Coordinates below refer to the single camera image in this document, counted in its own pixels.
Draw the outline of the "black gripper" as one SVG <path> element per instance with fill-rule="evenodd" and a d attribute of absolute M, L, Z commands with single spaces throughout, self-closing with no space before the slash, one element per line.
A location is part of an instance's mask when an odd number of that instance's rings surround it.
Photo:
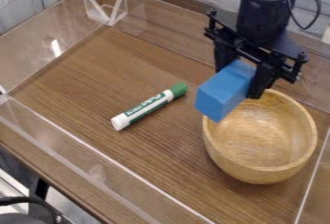
<path fill-rule="evenodd" d="M 207 11 L 205 35 L 214 42 L 215 71 L 239 57 L 257 65 L 247 91 L 251 99 L 259 99 L 280 78 L 294 83 L 309 61 L 306 51 L 286 31 L 294 3 L 296 0 L 241 0 L 233 19 L 215 8 Z"/>

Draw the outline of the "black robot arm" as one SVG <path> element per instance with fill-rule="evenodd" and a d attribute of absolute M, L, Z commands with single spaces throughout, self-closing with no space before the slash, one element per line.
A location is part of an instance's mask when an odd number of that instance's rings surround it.
<path fill-rule="evenodd" d="M 278 79 L 298 79 L 309 55 L 289 37 L 288 25 L 294 0 L 241 0 L 238 16 L 223 17 L 207 11 L 205 35 L 214 42 L 215 69 L 223 70 L 234 60 L 255 64 L 246 96 L 258 99 Z"/>

